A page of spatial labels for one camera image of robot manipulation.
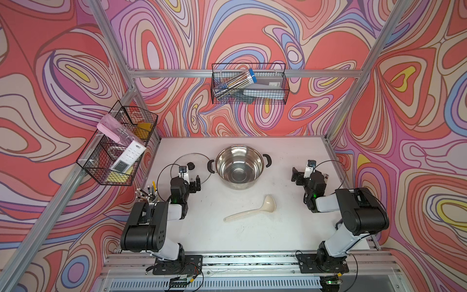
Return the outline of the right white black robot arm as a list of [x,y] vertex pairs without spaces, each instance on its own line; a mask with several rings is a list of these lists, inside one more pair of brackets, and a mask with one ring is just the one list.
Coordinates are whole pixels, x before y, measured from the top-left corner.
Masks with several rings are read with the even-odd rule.
[[312,167],[304,172],[292,168],[291,181],[304,188],[304,204],[313,213],[338,211],[341,219],[335,225],[336,232],[320,243],[310,259],[300,257],[302,269],[324,273],[346,273],[348,252],[362,239],[389,228],[387,211],[366,187],[337,189],[325,195],[326,176]]

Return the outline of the stainless steel pot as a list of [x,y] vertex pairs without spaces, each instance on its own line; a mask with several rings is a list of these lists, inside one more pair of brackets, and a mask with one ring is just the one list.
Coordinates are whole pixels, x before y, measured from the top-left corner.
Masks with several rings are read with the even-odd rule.
[[223,149],[215,159],[210,159],[207,170],[211,174],[217,173],[230,189],[243,191],[252,187],[271,165],[269,154],[261,154],[246,145],[234,145]]

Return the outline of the cream plastic ladle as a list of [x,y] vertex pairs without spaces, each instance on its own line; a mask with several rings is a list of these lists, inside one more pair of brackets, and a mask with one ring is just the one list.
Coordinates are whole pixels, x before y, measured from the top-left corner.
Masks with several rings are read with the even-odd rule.
[[276,202],[271,195],[267,195],[263,201],[263,204],[258,209],[246,210],[237,214],[230,215],[225,217],[223,221],[225,223],[240,219],[245,216],[255,215],[261,212],[273,213],[276,210]]

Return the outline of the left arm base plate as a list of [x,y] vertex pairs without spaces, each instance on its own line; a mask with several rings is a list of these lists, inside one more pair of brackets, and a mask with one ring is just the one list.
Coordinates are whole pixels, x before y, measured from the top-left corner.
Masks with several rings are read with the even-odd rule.
[[152,274],[157,276],[187,275],[194,276],[202,271],[203,256],[187,255],[174,261],[156,260]]

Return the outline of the glass pot lid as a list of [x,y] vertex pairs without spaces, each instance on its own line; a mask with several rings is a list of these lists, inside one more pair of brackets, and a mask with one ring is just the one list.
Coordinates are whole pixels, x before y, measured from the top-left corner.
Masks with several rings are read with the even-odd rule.
[[204,184],[210,177],[211,173],[207,169],[209,158],[202,153],[188,153],[180,156],[170,168],[171,177],[178,176],[180,166],[186,168],[186,172],[190,182],[195,182],[196,177],[200,179],[200,183]]

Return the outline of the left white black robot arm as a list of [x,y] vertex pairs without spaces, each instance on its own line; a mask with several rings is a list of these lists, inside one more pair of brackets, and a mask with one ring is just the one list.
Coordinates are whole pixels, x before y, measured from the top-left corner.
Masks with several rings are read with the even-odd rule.
[[182,244],[167,237],[167,226],[169,221],[185,219],[189,210],[189,195],[200,190],[199,176],[191,182],[179,176],[170,181],[171,196],[168,201],[135,203],[120,239],[121,249],[154,256],[155,264],[147,268],[154,275],[195,275],[198,269],[194,261],[186,258]]

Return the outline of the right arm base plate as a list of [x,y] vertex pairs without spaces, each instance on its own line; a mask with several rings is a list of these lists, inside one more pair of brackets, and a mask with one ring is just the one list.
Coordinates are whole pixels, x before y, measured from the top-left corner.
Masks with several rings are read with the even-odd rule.
[[302,274],[345,274],[349,272],[346,257],[330,257],[316,253],[296,253],[296,259]]

